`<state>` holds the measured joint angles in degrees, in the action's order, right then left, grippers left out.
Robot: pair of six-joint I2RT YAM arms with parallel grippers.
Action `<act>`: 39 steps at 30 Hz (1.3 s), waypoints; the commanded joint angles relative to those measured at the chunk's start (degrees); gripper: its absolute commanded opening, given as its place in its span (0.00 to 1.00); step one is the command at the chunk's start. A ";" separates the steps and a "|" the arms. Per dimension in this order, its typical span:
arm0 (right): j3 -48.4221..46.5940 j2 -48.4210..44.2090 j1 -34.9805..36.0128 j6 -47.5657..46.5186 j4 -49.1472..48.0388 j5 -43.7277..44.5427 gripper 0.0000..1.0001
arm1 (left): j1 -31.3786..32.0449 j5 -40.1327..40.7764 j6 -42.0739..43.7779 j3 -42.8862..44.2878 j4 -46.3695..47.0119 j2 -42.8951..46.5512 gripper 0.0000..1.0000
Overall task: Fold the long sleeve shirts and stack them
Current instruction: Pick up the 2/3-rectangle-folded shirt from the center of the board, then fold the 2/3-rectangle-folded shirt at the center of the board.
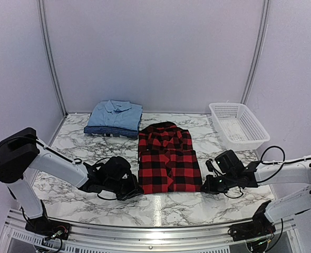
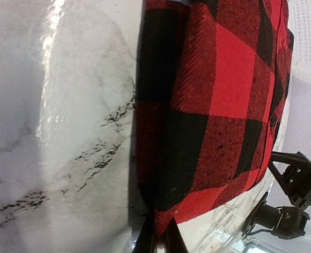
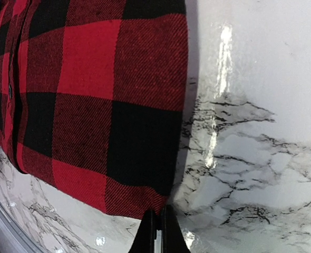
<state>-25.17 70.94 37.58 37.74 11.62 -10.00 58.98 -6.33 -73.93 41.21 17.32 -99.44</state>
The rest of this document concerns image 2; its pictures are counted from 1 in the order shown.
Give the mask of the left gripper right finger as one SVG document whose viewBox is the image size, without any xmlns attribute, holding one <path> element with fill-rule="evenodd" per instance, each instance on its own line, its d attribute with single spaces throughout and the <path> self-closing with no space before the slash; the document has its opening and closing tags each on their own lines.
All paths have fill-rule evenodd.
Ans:
<svg viewBox="0 0 311 253">
<path fill-rule="evenodd" d="M 170 221 L 164 233 L 164 244 L 166 253 L 188 253 L 175 218 Z"/>
</svg>

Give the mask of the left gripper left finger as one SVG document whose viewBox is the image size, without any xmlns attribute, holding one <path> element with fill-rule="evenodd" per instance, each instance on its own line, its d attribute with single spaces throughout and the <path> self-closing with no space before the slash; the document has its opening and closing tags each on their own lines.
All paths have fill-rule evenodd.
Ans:
<svg viewBox="0 0 311 253">
<path fill-rule="evenodd" d="M 147 215 L 135 244 L 134 253 L 155 253 L 156 236 L 154 233 L 154 214 Z"/>
</svg>

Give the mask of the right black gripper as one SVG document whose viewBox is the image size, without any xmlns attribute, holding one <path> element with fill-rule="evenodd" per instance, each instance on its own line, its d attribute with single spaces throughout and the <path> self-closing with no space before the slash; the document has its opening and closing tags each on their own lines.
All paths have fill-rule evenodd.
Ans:
<svg viewBox="0 0 311 253">
<path fill-rule="evenodd" d="M 301 152 L 273 152 L 268 165 L 277 182 L 285 182 L 285 191 L 294 207 L 275 208 L 259 203 L 246 218 L 244 236 L 267 232 L 279 239 L 305 235 L 309 215 L 302 211 L 311 206 L 311 161 Z"/>
</svg>

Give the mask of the red black plaid shirt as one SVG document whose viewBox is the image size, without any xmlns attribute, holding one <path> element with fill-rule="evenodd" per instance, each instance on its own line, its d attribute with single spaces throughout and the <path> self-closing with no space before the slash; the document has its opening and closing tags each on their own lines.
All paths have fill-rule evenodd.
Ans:
<svg viewBox="0 0 311 253">
<path fill-rule="evenodd" d="M 288 95 L 286 1 L 146 1 L 137 173 L 161 236 L 258 184 Z"/>
</svg>

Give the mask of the white plastic basket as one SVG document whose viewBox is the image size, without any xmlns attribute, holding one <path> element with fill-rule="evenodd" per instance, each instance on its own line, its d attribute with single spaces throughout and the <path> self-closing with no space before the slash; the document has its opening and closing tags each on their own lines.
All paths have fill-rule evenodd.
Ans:
<svg viewBox="0 0 311 253">
<path fill-rule="evenodd" d="M 288 1 L 288 28 L 294 35 L 292 75 L 311 85 L 311 0 Z"/>
</svg>

